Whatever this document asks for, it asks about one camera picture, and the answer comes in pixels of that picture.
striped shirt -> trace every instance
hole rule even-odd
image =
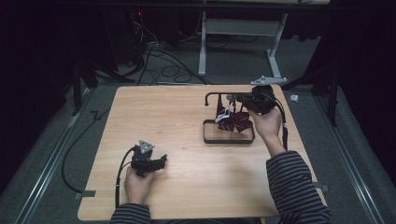
[[[311,172],[296,151],[280,153],[266,165],[271,195],[283,224],[330,223],[330,209],[321,202]],[[120,205],[110,223],[149,224],[149,207],[134,203]]]

person's left hand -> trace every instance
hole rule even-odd
[[[124,187],[128,198],[128,203],[143,203],[149,194],[152,177],[155,172],[146,174],[145,178],[136,174],[136,171],[128,166]]]

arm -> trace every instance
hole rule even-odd
[[[128,201],[116,209],[110,223],[151,223],[149,207],[144,205],[143,201],[149,193],[153,177],[154,172],[148,173],[145,178],[142,178],[133,171],[131,166],[128,167],[124,182]]]
[[[321,202],[308,166],[296,151],[286,151],[281,144],[279,111],[273,109],[265,115],[248,112],[271,156],[268,181],[282,222],[330,223],[330,209]]]

white desk leg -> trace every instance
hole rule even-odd
[[[201,51],[199,53],[200,76],[206,75],[206,12],[202,13]]]
[[[279,25],[277,26],[274,45],[273,45],[273,47],[271,49],[267,50],[268,61],[270,63],[271,70],[272,70],[272,73],[273,73],[274,77],[281,77],[280,76],[280,72],[279,72],[279,68],[277,67],[277,63],[276,63],[276,59],[275,59],[275,53],[276,53],[277,46],[279,45],[279,41],[280,41],[280,37],[282,36],[283,29],[285,28],[285,24],[286,24],[286,19],[287,18],[288,18],[288,14],[287,13],[282,15],[282,18],[280,19]]]

hand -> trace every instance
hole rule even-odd
[[[279,139],[282,117],[280,112],[273,108],[269,113],[259,115],[251,110],[247,111],[254,120],[257,133],[260,135],[271,157],[286,151]]]
[[[128,197],[128,203],[143,203],[149,193],[154,172],[148,173],[145,178],[136,174],[136,171],[128,166],[124,187]]]

